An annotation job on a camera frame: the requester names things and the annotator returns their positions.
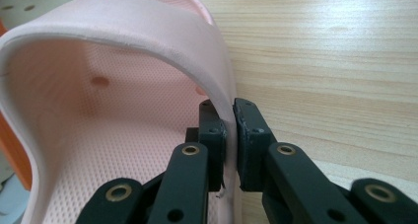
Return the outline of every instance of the pink slipper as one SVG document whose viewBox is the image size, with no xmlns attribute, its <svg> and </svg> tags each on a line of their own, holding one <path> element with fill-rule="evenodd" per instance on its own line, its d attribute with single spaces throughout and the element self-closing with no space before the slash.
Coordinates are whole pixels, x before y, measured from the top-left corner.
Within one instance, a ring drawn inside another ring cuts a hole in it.
<svg viewBox="0 0 418 224">
<path fill-rule="evenodd" d="M 198 0 L 64 4 L 0 38 L 0 90 L 33 169 L 24 223 L 74 223 L 102 184 L 163 172 L 207 98 L 228 129 L 226 186 L 210 194 L 208 220 L 241 222 L 234 74 Z"/>
</svg>

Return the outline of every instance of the pink fabric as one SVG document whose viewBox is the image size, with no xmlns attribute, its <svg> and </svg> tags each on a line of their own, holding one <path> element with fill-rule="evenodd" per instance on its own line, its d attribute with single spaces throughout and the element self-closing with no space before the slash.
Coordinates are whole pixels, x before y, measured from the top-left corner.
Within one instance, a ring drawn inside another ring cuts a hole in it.
<svg viewBox="0 0 418 224">
<path fill-rule="evenodd" d="M 226 189 L 211 195 L 209 220 L 234 222 L 228 51 L 200 3 L 168 2 L 75 0 L 0 38 L 0 107 L 34 172 L 25 223 L 73 223 L 102 183 L 162 172 L 197 125 L 196 85 L 229 130 Z"/>
</svg>

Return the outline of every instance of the wooden table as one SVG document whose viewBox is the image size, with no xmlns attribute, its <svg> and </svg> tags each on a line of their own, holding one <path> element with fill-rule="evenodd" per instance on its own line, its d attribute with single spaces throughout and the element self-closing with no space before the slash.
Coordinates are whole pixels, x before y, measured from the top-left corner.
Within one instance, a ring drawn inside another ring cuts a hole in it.
<svg viewBox="0 0 418 224">
<path fill-rule="evenodd" d="M 418 0 L 202 0 L 239 97 L 335 183 L 371 177 L 418 201 Z M 268 223 L 244 195 L 244 223 Z"/>
</svg>

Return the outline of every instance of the light wood grain surface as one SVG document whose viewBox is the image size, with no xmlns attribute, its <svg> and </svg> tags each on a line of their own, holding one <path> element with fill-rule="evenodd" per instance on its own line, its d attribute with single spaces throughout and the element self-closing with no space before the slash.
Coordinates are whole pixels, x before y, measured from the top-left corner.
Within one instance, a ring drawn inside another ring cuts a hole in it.
<svg viewBox="0 0 418 224">
<path fill-rule="evenodd" d="M 371 177 L 418 201 L 418 0 L 202 0 L 239 97 L 335 183 Z M 268 223 L 260 194 L 244 223 Z"/>
</svg>

